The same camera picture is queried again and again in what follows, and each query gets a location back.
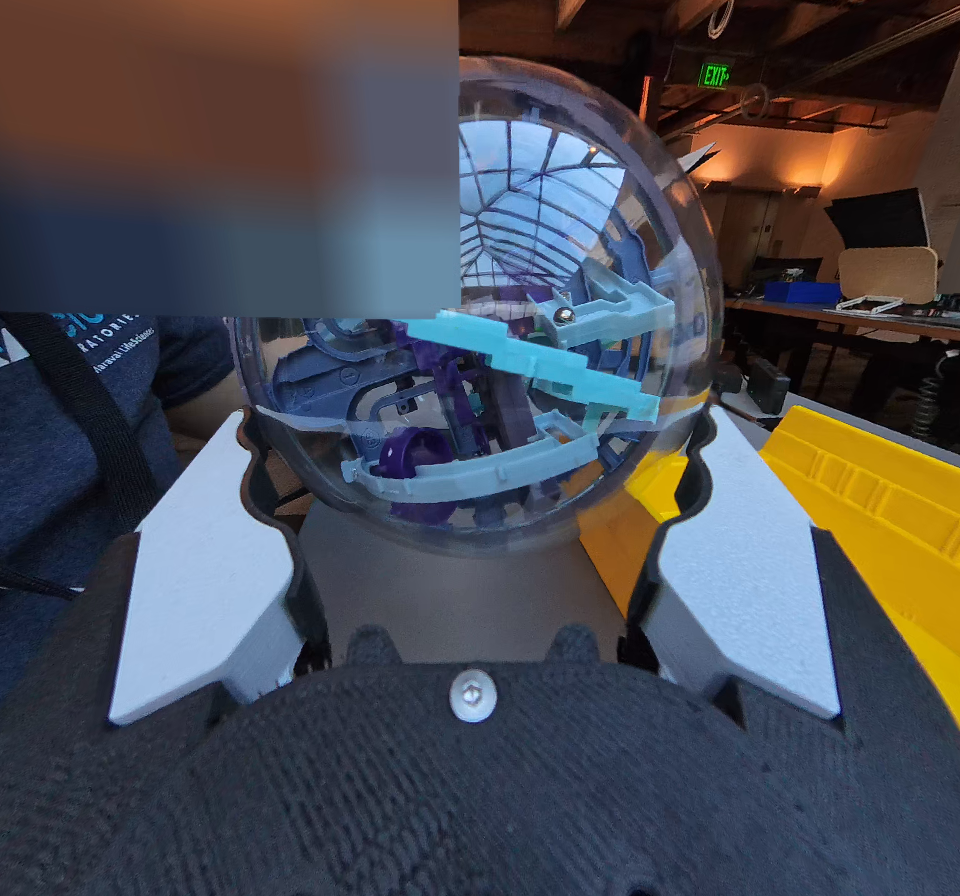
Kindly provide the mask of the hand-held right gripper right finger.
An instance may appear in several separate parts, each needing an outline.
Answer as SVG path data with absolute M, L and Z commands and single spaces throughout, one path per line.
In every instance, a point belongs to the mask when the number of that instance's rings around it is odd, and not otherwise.
M 633 589 L 619 662 L 713 699 L 731 681 L 841 713 L 807 513 L 725 412 L 702 411 Z

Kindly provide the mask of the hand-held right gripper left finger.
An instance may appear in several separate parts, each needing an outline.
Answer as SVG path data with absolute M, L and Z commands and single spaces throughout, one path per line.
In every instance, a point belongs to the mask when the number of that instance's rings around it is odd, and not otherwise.
M 211 685 L 247 705 L 330 664 L 323 603 L 273 515 L 267 451 L 251 411 L 231 414 L 139 524 L 114 725 Z

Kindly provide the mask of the clear plastic maze ball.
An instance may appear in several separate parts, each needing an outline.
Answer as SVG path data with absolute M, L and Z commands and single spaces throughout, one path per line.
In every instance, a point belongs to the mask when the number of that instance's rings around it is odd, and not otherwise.
M 282 320 L 232 320 L 261 436 L 306 492 L 397 542 L 498 554 L 573 536 L 679 452 L 722 329 L 681 163 L 557 69 L 461 59 L 452 189 L 386 179 L 318 218 Z M 577 321 L 556 326 L 555 310 Z

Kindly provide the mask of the person's left forearm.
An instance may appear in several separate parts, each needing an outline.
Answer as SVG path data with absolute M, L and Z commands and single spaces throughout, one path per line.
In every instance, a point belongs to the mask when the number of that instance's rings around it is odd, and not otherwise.
M 165 419 L 181 462 L 191 462 L 225 420 L 244 405 L 241 383 L 232 372 L 197 398 L 166 409 Z

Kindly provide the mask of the yellow plastic bin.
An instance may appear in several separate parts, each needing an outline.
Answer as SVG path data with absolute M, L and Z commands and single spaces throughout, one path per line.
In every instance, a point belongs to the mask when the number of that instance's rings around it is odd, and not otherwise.
M 833 533 L 959 718 L 959 470 L 810 408 L 794 407 L 749 469 Z M 621 614 L 658 525 L 679 515 L 688 458 L 639 469 L 611 516 L 591 511 L 580 542 Z

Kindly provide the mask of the person's torso in blue shirt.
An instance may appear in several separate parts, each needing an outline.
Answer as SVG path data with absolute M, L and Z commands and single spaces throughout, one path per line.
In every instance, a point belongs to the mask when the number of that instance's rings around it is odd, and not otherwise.
M 182 474 L 164 411 L 232 372 L 220 317 L 2 311 L 2 701 Z

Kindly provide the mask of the black box device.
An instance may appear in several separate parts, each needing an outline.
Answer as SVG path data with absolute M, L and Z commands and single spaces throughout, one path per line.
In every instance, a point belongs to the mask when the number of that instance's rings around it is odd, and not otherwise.
M 764 358 L 754 360 L 747 379 L 747 395 L 765 417 L 780 415 L 789 390 L 786 374 Z

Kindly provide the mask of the long work desk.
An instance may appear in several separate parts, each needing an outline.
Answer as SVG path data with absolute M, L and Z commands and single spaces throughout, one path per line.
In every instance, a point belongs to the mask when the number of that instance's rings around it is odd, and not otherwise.
M 785 375 L 790 391 L 802 388 L 815 345 L 833 350 L 882 353 L 911 360 L 917 352 L 926 358 L 932 352 L 942 354 L 959 348 L 958 326 L 941 317 L 902 315 L 858 315 L 840 312 L 818 304 L 768 302 L 758 299 L 726 299 L 726 316 L 752 313 L 764 320 L 761 347 L 755 353 L 768 357 L 773 350 L 766 344 L 779 339 L 789 346 Z

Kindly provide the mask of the blue storage box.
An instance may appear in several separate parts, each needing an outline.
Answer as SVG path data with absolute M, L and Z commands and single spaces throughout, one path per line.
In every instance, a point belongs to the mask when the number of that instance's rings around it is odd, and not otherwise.
M 842 300 L 842 291 L 835 282 L 771 281 L 764 285 L 763 300 L 803 305 L 835 306 Z

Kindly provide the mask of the black flat panel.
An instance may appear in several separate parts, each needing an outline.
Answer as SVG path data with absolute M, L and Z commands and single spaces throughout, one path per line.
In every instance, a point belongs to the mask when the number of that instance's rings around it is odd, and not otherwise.
M 925 205 L 917 187 L 835 199 L 824 213 L 846 250 L 930 244 Z

